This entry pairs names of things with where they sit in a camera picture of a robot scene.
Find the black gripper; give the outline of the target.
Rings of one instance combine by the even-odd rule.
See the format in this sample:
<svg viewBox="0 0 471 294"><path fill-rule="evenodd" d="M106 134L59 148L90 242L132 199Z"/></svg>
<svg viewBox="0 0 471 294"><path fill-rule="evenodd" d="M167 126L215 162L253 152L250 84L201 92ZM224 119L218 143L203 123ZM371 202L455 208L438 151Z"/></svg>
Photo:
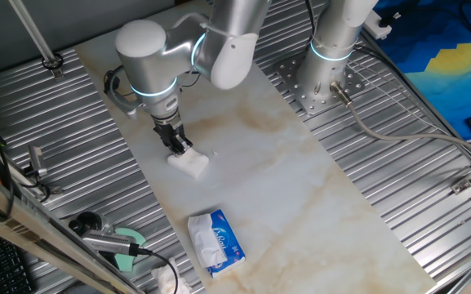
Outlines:
<svg viewBox="0 0 471 294"><path fill-rule="evenodd" d="M162 143L169 146L175 156L184 154L193 146L193 143L184 136L184 127L181 122L174 126L170 123L163 124L155 121L153 130L160 136Z"/></svg>

